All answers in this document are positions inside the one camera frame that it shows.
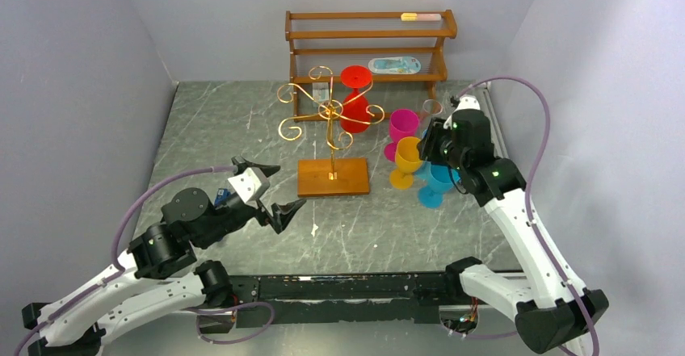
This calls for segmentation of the blue wine glass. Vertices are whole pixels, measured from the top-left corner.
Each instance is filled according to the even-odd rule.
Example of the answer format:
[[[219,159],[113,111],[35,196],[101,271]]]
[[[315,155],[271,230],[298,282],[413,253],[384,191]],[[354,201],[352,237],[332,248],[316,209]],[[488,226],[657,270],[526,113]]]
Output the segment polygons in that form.
[[[460,173],[445,165],[426,163],[425,186],[418,190],[418,201],[424,207],[435,209],[443,203],[444,195],[455,188]]]
[[[419,134],[418,134],[418,138],[419,138],[419,142],[417,143],[417,150],[418,150],[418,153],[421,153],[421,152],[422,152],[422,148],[423,148],[423,145],[424,145],[424,138],[426,137],[426,134],[427,134],[427,129],[426,129],[426,128],[424,128],[424,129],[423,129],[422,131],[420,131]],[[414,172],[414,177],[415,177],[416,179],[426,180],[426,179],[425,179],[425,171],[426,171],[426,168],[427,168],[427,163],[426,163],[421,157],[419,158],[419,160],[420,160],[420,162],[421,162],[421,165],[420,165],[419,168]]]

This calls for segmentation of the blue wine glass back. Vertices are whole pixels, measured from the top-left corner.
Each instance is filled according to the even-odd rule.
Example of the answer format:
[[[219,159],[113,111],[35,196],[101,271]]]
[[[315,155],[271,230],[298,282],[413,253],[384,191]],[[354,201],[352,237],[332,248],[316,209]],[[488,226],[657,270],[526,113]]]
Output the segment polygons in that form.
[[[435,209],[443,203],[444,195],[455,188],[460,173],[445,165],[426,163],[425,186],[418,190],[418,201],[424,207]]]

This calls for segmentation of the clear wine glass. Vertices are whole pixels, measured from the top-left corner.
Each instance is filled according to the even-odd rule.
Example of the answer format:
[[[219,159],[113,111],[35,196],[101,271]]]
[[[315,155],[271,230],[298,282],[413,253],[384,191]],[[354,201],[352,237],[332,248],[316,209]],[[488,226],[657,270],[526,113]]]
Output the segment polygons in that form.
[[[429,123],[431,118],[443,112],[443,105],[436,99],[427,99],[422,103],[418,117],[422,124]]]

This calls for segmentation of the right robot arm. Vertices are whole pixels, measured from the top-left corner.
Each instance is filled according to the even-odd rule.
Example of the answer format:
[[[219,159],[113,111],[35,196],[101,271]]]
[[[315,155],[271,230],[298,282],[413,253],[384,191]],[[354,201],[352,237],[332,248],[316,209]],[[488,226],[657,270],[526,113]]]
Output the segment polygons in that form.
[[[496,156],[485,114],[463,109],[432,118],[417,149],[421,160],[456,171],[464,191],[501,229],[527,280],[516,283],[465,258],[445,270],[447,298],[461,304],[474,297],[496,308],[537,354],[589,333],[609,307],[607,296],[587,288],[526,204],[523,175],[512,160]]]

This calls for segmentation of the gold wire glass rack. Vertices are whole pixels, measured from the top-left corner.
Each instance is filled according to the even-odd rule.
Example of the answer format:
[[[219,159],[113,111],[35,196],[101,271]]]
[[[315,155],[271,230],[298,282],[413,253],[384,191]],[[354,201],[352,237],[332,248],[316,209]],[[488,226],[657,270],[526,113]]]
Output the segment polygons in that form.
[[[325,141],[330,155],[327,158],[300,159],[297,162],[297,195],[301,198],[367,195],[370,193],[368,163],[362,157],[337,158],[335,154],[349,149],[355,134],[345,132],[340,126],[343,113],[343,101],[351,89],[341,83],[341,78],[325,66],[316,66],[309,71],[312,82],[328,82],[330,97],[317,104],[312,94],[295,82],[283,84],[277,90],[277,99],[281,103],[297,105],[301,94],[316,104],[313,114],[302,115],[298,112],[283,119],[278,127],[279,136],[286,141],[298,140],[303,135],[300,122],[322,121],[326,124]],[[363,88],[363,95],[371,91],[372,83]],[[383,107],[368,102],[367,112],[371,115],[370,126],[382,123],[386,112]]]

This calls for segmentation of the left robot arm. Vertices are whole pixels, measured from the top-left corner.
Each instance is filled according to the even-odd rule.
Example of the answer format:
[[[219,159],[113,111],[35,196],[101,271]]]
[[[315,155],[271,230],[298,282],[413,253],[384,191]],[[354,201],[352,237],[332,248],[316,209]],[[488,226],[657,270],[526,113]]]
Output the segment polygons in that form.
[[[52,303],[25,306],[27,335],[15,354],[99,355],[123,334],[173,312],[216,316],[251,308],[236,296],[224,265],[198,262],[195,251],[251,221],[283,232],[305,201],[263,203],[278,165],[235,157],[224,172],[232,186],[226,199],[214,202],[197,187],[178,192],[127,248],[113,241],[111,264],[98,275]]]

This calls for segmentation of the yellow wine glass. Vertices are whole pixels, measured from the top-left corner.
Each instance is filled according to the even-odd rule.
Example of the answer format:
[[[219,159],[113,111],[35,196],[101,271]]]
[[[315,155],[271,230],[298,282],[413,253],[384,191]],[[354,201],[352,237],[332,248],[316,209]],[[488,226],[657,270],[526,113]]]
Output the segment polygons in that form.
[[[407,136],[397,142],[394,162],[396,168],[389,175],[391,186],[398,190],[409,189],[414,182],[414,173],[422,166],[419,158],[420,139]]]

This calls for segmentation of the magenta wine glass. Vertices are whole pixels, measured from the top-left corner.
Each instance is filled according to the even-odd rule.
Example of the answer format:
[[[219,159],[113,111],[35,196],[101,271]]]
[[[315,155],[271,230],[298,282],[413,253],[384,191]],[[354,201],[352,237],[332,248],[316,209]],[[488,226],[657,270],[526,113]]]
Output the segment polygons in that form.
[[[420,124],[418,115],[409,109],[395,110],[389,118],[390,144],[384,149],[385,158],[395,161],[395,153],[398,142],[408,136],[413,136]]]

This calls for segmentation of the red wine glass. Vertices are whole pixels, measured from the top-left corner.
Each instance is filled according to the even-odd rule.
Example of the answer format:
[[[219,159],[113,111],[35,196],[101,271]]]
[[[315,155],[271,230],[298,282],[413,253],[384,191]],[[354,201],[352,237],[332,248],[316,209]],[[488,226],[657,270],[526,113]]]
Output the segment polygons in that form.
[[[363,88],[372,83],[371,71],[362,65],[350,65],[340,74],[341,83],[351,89],[342,105],[340,126],[345,132],[357,134],[368,129],[371,115],[367,112],[368,101]]]

